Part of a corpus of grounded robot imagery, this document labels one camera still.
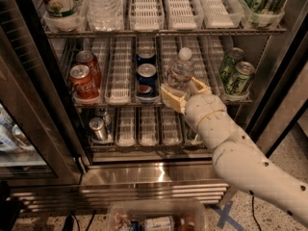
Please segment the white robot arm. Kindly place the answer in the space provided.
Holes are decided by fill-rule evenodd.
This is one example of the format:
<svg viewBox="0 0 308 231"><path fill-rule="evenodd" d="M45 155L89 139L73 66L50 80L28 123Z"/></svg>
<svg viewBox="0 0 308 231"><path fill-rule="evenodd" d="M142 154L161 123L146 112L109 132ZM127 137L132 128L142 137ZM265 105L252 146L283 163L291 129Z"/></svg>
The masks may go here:
<svg viewBox="0 0 308 231"><path fill-rule="evenodd" d="M308 185L271 162L208 86L195 78L185 90L162 83L161 95L213 151L212 164L218 177L308 225Z"/></svg>

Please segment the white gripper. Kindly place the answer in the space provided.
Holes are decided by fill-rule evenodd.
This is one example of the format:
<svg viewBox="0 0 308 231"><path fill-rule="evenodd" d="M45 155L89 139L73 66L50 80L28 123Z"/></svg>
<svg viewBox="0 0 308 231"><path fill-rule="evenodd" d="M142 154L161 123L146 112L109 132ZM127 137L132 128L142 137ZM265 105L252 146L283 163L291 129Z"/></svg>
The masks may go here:
<svg viewBox="0 0 308 231"><path fill-rule="evenodd" d="M185 113L185 121L201 137L206 147L215 149L235 133L239 126L227 113L221 99L207 94L212 91L205 83L192 77L189 90L193 96L187 102L188 95L184 91L161 84L162 100L175 112Z"/></svg>

